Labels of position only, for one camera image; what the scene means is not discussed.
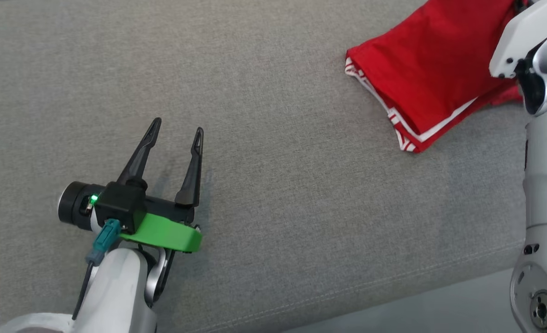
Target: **cable connector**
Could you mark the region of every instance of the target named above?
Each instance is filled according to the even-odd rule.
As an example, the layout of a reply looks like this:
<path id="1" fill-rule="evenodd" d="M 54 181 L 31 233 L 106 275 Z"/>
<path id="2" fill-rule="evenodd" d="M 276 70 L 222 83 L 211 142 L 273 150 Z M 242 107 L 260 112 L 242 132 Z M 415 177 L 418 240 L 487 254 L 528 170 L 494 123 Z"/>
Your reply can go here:
<path id="1" fill-rule="evenodd" d="M 92 244 L 92 250 L 86 256 L 86 262 L 92 262 L 94 266 L 100 265 L 100 262 L 104 259 L 104 254 L 119 238 L 120 233 L 121 223 L 119 223 L 119 220 L 108 219 L 105 221 L 103 229 L 98 233 Z"/>

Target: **white stripe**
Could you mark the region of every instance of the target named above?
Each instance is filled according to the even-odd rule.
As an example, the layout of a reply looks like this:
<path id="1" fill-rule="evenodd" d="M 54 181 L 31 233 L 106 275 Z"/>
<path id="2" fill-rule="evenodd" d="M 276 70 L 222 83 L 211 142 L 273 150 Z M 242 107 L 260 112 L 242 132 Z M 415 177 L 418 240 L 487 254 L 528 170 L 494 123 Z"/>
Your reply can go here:
<path id="1" fill-rule="evenodd" d="M 346 66 L 347 64 L 352 64 L 351 58 L 347 58 L 347 60 L 345 61 L 345 64 Z M 396 124 L 398 122 L 402 123 L 405 130 L 419 142 L 424 142 L 430 137 L 432 137 L 433 135 L 435 135 L 439 130 L 444 128 L 444 126 L 446 126 L 449 122 L 451 122 L 454 118 L 456 118 L 459 114 L 461 114 L 464 110 L 466 110 L 466 108 L 468 108 L 470 104 L 472 104 L 474 101 L 476 101 L 476 99 L 478 99 L 478 97 L 475 97 L 474 99 L 468 101 L 467 103 L 464 103 L 464 105 L 462 105 L 461 107 L 453 111 L 448 118 L 442 120 L 441 122 L 437 123 L 434 127 L 418 135 L 411 129 L 409 124 L 405 122 L 403 116 L 400 115 L 399 111 L 396 108 L 389 108 L 386 105 L 385 101 L 379 96 L 378 92 L 376 92 L 376 90 L 374 89 L 374 86 L 370 83 L 368 78 L 366 78 L 366 76 L 360 77 L 361 75 L 363 75 L 363 73 L 358 75 L 358 73 L 356 73 L 355 70 L 351 70 L 351 66 L 350 66 L 350 70 L 345 68 L 345 74 L 349 76 L 353 76 L 354 78 L 357 78 L 360 81 L 360 83 L 364 86 L 364 88 L 366 88 L 372 95 L 374 95 L 374 97 L 376 97 L 376 99 L 378 99 L 378 101 L 381 103 L 382 107 L 385 108 L 386 113 L 389 116 L 391 116 L 392 114 L 396 116 L 396 118 L 394 119 L 397 119 L 398 121 L 394 122 L 394 119 L 392 119 L 391 122 L 393 124 Z"/>

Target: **green plastic part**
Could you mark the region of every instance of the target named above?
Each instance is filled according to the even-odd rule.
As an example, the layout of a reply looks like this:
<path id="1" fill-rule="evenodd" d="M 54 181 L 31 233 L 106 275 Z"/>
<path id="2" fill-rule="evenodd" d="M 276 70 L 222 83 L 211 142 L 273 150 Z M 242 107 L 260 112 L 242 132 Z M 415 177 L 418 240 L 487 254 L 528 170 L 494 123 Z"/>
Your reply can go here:
<path id="1" fill-rule="evenodd" d="M 202 234 L 166 217 L 146 214 L 135 234 L 121 234 L 121 238 L 175 251 L 196 252 L 201 244 Z"/>

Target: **gray fabric surface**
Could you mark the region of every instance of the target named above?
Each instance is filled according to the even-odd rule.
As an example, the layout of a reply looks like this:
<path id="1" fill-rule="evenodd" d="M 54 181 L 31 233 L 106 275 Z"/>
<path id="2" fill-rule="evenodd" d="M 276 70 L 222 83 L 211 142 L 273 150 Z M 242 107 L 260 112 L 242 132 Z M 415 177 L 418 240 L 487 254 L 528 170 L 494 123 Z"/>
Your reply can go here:
<path id="1" fill-rule="evenodd" d="M 423 0 L 0 1 L 0 324 L 70 313 L 92 234 L 73 180 L 115 179 L 155 116 L 149 193 L 205 129 L 205 238 L 159 332 L 279 331 L 511 267 L 524 229 L 518 106 L 400 152 L 345 51 Z"/>

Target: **red cloth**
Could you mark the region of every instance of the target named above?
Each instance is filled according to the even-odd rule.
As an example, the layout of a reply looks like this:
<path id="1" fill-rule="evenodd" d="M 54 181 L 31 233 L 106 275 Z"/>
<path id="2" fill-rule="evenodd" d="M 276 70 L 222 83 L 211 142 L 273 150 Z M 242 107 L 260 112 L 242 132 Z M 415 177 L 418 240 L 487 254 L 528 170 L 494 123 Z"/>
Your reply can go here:
<path id="1" fill-rule="evenodd" d="M 347 51 L 345 73 L 383 102 L 400 149 L 423 152 L 489 103 L 521 100 L 489 61 L 514 0 L 429 0 L 386 34 Z"/>

